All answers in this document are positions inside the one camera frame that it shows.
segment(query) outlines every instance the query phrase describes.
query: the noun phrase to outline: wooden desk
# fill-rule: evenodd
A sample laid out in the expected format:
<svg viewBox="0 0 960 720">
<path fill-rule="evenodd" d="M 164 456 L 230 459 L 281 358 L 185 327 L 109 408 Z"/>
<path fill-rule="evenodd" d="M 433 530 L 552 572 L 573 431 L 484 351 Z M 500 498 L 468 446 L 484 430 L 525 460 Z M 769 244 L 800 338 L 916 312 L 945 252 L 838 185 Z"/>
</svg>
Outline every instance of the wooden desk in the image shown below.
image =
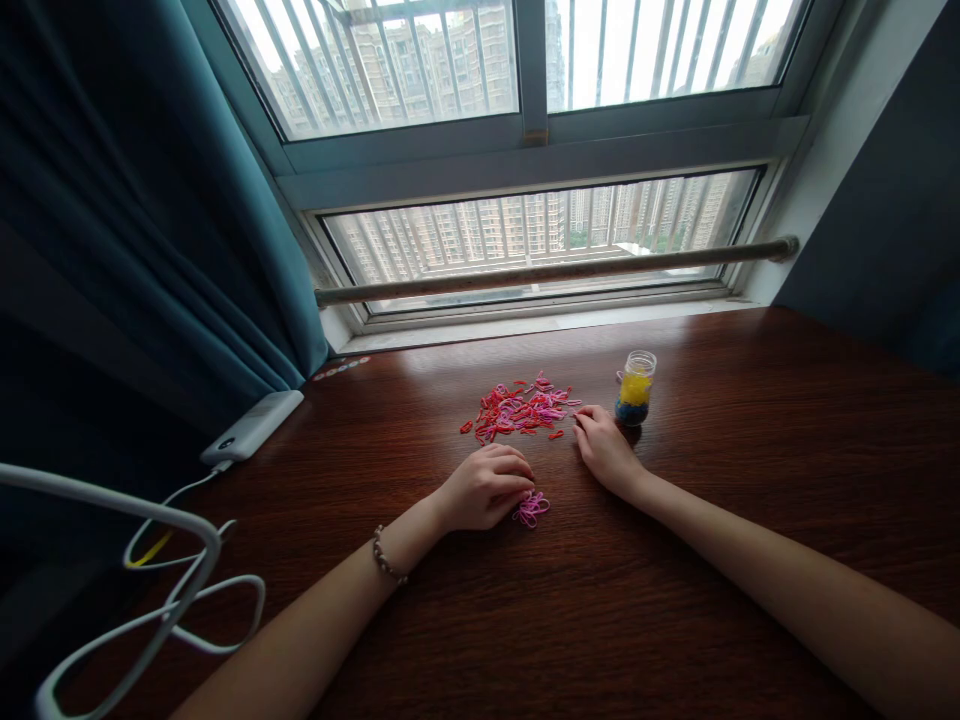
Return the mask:
<svg viewBox="0 0 960 720">
<path fill-rule="evenodd" d="M 960 391 L 776 309 L 384 353 L 308 382 L 258 455 L 188 503 L 215 524 L 240 521 L 216 577 L 262 575 L 269 620 L 477 448 L 458 427 L 491 387 L 543 369 L 612 408 L 614 373 L 638 348 L 659 359 L 637 443 L 647 467 L 960 623 Z M 508 438 L 553 503 L 540 527 L 508 519 L 441 542 L 318 714 L 873 716 L 695 553 L 604 491 L 570 422 L 559 440 Z M 212 599 L 186 624 L 242 636 L 250 602 Z M 69 693 L 77 709 L 132 655 L 123 643 L 95 658 Z M 170 640 L 116 716 L 165 716 L 218 662 Z"/>
</svg>

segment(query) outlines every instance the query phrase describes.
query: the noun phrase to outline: right hand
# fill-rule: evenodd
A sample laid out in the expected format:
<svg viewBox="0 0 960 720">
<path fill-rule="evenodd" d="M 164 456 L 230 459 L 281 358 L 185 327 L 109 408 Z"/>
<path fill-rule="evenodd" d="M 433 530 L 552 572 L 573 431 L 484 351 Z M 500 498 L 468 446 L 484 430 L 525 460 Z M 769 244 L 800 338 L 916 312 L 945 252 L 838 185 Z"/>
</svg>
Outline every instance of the right hand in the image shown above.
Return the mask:
<svg viewBox="0 0 960 720">
<path fill-rule="evenodd" d="M 580 454 L 593 476 L 610 492 L 633 502 L 646 469 L 614 423 L 599 405 L 584 405 L 574 415 Z"/>
<path fill-rule="evenodd" d="M 519 450 L 493 443 L 467 456 L 431 496 L 443 529 L 489 530 L 533 492 L 533 470 Z"/>
</svg>

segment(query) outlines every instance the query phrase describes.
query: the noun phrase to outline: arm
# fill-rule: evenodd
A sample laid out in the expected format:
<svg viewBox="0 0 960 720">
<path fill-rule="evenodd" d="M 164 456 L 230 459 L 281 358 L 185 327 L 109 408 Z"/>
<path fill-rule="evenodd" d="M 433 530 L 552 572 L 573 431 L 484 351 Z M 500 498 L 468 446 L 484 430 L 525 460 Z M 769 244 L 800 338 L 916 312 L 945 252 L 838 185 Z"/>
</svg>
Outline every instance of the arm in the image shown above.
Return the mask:
<svg viewBox="0 0 960 720">
<path fill-rule="evenodd" d="M 383 530 L 384 555 L 398 573 L 409 573 L 447 532 L 496 525 L 529 495 L 532 477 L 518 450 L 497 444 L 478 450 Z M 221 665 L 173 717 L 305 717 L 396 588 L 368 541 Z"/>
<path fill-rule="evenodd" d="M 960 630 L 889 588 L 647 471 L 603 408 L 574 428 L 596 478 L 667 526 L 891 718 L 960 717 Z"/>
</svg>

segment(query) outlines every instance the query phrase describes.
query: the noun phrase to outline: window sill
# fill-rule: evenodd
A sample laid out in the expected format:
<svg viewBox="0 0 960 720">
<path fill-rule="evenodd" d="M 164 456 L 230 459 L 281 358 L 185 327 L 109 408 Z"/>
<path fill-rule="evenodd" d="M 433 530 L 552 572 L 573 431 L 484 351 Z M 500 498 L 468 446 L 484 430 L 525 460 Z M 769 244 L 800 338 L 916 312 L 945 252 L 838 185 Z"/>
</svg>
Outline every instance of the window sill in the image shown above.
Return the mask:
<svg viewBox="0 0 960 720">
<path fill-rule="evenodd" d="M 327 315 L 327 311 L 325 311 L 321 317 L 325 321 L 325 329 L 328 329 L 328 339 L 330 340 L 334 353 L 336 355 L 359 355 L 426 345 L 442 345 L 466 340 L 482 340 L 490 337 L 525 335 L 528 333 L 570 330 L 572 328 L 594 327 L 598 325 L 616 325 L 619 323 L 637 322 L 639 320 L 701 315 L 756 307 L 762 307 L 762 305 L 743 298 L 719 298 L 715 300 L 693 300 L 659 305 L 610 308 L 606 310 L 592 310 L 533 318 L 461 323 L 446 325 L 444 327 L 399 330 L 396 332 L 356 335 L 353 337 L 330 332 L 332 328 L 327 328 L 327 325 L 328 321 L 332 320 L 332 318 Z M 336 342 L 336 336 L 341 337 L 343 341 L 340 343 Z"/>
</svg>

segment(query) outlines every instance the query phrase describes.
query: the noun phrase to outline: beaded bracelet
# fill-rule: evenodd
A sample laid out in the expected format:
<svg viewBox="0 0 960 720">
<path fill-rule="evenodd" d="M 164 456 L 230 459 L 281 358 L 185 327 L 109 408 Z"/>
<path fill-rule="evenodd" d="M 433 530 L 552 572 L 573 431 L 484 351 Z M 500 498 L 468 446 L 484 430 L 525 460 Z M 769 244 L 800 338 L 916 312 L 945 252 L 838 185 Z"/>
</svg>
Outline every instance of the beaded bracelet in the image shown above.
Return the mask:
<svg viewBox="0 0 960 720">
<path fill-rule="evenodd" d="M 382 572 L 387 573 L 387 575 L 392 578 L 396 578 L 397 586 L 402 587 L 407 584 L 409 578 L 406 575 L 400 575 L 390 566 L 390 561 L 387 560 L 387 556 L 383 554 L 383 548 L 380 547 L 381 532 L 383 532 L 383 525 L 377 525 L 377 529 L 373 531 L 373 559 L 377 561 L 377 565 L 380 566 Z"/>
</svg>

